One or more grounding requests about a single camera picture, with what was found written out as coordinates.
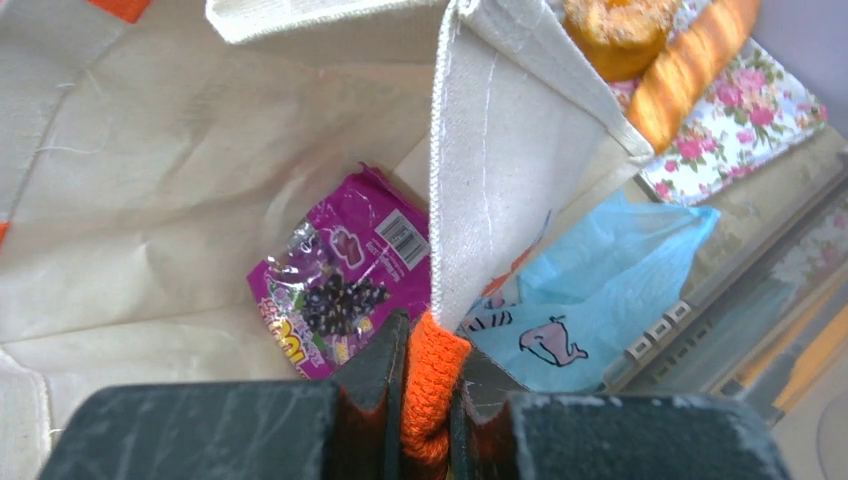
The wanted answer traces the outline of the bread baguette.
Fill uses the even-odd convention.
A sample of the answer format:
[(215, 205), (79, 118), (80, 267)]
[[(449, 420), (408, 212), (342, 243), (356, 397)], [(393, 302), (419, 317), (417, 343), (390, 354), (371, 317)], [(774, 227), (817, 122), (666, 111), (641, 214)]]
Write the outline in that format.
[(656, 154), (671, 146), (695, 104), (744, 46), (760, 4), (759, 0), (711, 2), (648, 68), (631, 96), (626, 117)]

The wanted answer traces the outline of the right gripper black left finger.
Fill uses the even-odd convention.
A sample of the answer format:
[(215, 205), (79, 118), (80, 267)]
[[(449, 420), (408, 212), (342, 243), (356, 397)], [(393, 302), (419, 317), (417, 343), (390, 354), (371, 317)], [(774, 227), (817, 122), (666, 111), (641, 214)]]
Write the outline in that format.
[(110, 387), (74, 413), (44, 479), (397, 479), (409, 319), (392, 312), (324, 380)]

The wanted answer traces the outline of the beige tote bag orange handles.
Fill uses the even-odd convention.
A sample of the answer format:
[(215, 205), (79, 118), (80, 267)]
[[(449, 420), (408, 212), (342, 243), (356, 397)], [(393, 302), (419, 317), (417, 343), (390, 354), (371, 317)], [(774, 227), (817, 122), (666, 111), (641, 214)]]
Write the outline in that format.
[(1, 475), (102, 387), (289, 375), (243, 277), (359, 162), (453, 329), (652, 154), (544, 1), (5, 1)]

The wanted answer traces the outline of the purple candy packet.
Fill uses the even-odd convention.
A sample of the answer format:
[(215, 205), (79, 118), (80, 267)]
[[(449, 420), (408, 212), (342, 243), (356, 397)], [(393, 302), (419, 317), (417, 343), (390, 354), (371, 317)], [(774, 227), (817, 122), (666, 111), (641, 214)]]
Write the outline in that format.
[(426, 214), (362, 166), (246, 281), (285, 357), (302, 376), (323, 379), (362, 351), (392, 310), (411, 319), (426, 310), (429, 252)]

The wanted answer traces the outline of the blue printed plastic bag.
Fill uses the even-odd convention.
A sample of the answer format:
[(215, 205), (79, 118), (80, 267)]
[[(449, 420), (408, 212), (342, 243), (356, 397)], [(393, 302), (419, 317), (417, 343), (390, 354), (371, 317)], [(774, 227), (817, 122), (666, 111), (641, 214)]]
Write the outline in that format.
[(592, 392), (682, 293), (718, 210), (632, 203), (618, 191), (470, 313), (471, 342), (533, 391)]

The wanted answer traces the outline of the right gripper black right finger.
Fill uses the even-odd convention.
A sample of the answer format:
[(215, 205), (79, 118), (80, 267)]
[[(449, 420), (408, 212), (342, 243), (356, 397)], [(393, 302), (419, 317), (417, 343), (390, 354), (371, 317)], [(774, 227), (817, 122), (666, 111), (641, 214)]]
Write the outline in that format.
[(450, 410), (456, 479), (788, 479), (769, 428), (709, 395), (537, 393), (473, 352)]

